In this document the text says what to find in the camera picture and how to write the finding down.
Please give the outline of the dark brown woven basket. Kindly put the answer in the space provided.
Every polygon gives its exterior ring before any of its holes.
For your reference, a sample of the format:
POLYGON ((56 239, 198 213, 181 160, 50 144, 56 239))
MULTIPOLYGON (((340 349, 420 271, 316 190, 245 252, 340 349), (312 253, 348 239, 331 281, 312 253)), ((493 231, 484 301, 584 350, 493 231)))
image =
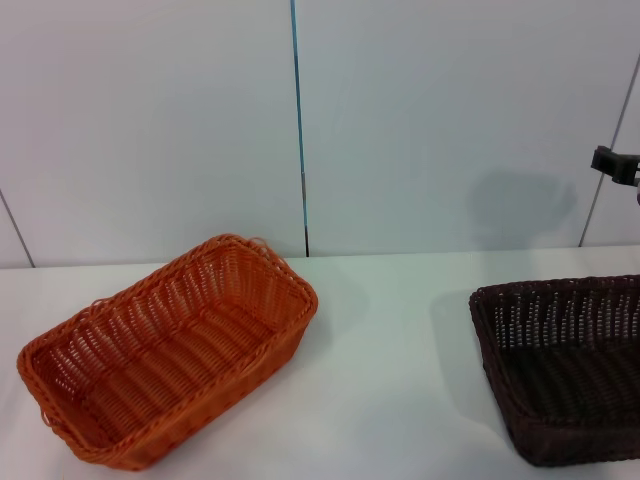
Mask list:
POLYGON ((486 286, 469 308, 507 433, 528 463, 640 459, 640 275, 486 286))

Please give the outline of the orange woven plastic basket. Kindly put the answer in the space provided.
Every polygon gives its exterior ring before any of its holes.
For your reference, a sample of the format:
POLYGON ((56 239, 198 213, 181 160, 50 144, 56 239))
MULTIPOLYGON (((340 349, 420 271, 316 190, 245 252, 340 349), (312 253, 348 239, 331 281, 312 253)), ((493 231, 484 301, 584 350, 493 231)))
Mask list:
POLYGON ((317 308, 264 242, 219 235, 36 337, 17 369, 78 459, 140 471, 283 367, 317 308))

